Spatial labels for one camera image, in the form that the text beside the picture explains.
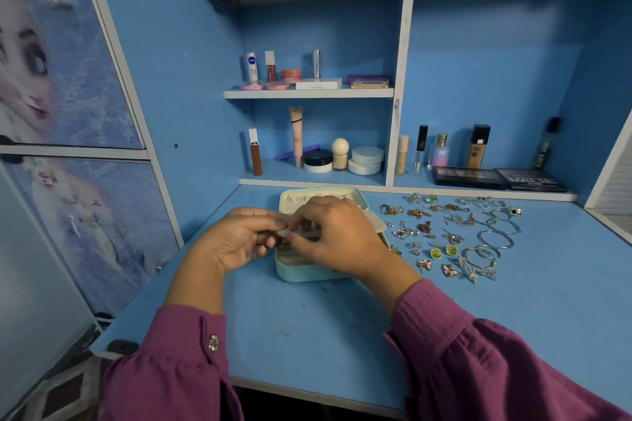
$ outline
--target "mint green jewelry box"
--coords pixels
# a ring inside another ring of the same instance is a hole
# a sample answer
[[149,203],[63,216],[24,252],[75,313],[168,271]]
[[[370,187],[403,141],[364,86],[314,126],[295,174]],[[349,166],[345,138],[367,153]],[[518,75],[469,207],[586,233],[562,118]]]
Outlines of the mint green jewelry box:
[[[359,209],[371,220],[384,245],[388,248],[389,244],[383,232],[386,230],[386,224],[372,211],[368,209],[368,203],[357,188],[350,186],[336,186],[328,188],[301,188],[296,190],[287,190],[280,194],[279,211],[281,213],[293,214],[299,207],[305,205],[312,197],[331,195],[338,198],[350,198],[356,202]],[[327,268],[326,266],[317,265],[306,258],[301,257],[289,246],[289,243],[283,242],[277,248],[274,256],[277,273],[282,280],[286,282],[316,282],[319,280],[333,280],[335,278],[348,278],[349,275],[340,271]]]

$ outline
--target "purple nail file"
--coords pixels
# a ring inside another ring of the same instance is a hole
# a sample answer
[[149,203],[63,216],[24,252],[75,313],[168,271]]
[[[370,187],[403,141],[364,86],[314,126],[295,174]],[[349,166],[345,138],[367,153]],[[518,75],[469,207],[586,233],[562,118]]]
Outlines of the purple nail file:
[[[307,153],[307,152],[311,152],[313,150],[320,150],[320,144],[316,144],[316,145],[310,145],[308,147],[305,147],[303,149],[303,153]],[[292,158],[294,156],[294,152],[285,152],[282,153],[281,155],[277,155],[276,157],[274,157],[275,160],[281,161],[281,160],[287,160],[288,158]]]

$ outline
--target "right hand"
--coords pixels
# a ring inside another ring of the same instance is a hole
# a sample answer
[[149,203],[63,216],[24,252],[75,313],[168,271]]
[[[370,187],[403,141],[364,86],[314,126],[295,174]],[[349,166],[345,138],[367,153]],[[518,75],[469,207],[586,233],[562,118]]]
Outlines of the right hand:
[[[318,241],[294,233],[299,226],[307,231],[311,222],[320,226]],[[289,229],[286,238],[296,253],[359,279],[391,254],[373,224],[349,198],[310,198],[292,216]]]

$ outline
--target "eye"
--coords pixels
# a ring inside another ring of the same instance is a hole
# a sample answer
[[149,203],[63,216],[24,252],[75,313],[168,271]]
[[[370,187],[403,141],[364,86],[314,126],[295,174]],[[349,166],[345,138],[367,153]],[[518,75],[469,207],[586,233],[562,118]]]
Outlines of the eye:
[[39,75],[41,77],[48,75],[46,54],[39,45],[29,45],[26,49],[24,49],[24,55],[27,59],[28,69],[32,74]]

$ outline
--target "pink compact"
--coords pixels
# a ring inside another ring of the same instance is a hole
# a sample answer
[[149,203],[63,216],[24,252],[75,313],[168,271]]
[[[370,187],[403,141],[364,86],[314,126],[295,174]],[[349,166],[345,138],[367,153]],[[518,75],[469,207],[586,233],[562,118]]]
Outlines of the pink compact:
[[268,82],[265,86],[268,90],[287,90],[289,88],[288,82]]
[[303,75],[301,74],[300,68],[283,68],[280,71],[280,78],[284,82],[295,84],[296,82],[303,80]]
[[265,89],[265,82],[257,80],[256,82],[250,82],[243,84],[241,90],[263,90]]

